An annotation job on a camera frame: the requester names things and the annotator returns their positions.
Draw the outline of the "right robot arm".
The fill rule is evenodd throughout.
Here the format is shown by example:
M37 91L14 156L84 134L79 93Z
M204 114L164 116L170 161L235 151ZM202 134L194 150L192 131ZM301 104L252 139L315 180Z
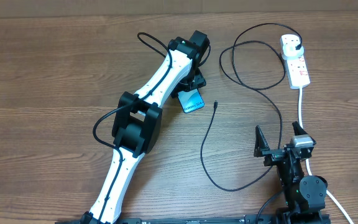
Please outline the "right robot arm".
M282 149L271 149L259 126L255 127L255 157L263 157L264 165L275 166L282 189L273 195L259 210L256 223L330 223L329 215L321 210L326 207L326 179L318 175L305 175L301 161L309 159L316 141L300 126L292 123L295 135ZM275 214L261 217L264 208L281 194L286 207L279 208Z

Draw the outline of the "Samsung Galaxy smartphone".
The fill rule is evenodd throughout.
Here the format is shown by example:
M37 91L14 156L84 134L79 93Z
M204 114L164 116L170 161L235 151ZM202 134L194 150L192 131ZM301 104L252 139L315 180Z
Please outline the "Samsung Galaxy smartphone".
M198 89L188 92L181 91L178 93L178 99L185 114L204 107L204 101Z

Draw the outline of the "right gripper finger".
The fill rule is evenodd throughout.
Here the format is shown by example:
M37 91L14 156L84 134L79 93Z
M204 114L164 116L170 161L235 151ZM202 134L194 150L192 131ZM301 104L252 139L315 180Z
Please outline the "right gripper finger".
M292 126L296 137L300 137L300 136L309 137L313 142L313 145L316 144L316 141L301 127L299 122L297 121L292 122Z
M263 135L259 125L255 127L255 147L254 157L262 157L265 151L269 151L270 147Z

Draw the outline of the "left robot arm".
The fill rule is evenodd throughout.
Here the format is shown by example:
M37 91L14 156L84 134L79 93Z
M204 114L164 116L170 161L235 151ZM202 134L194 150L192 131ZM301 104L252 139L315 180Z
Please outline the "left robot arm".
M184 113L204 106L199 89L206 85L200 66L211 51L208 36L198 30L186 40L172 39L164 46L163 62L152 78L135 93L124 92L118 106L99 118L97 127L114 116L112 161L104 184L93 206L81 217L80 224L116 223L121 215L124 196L140 161L148 154L160 134L163 106L168 98L178 98Z

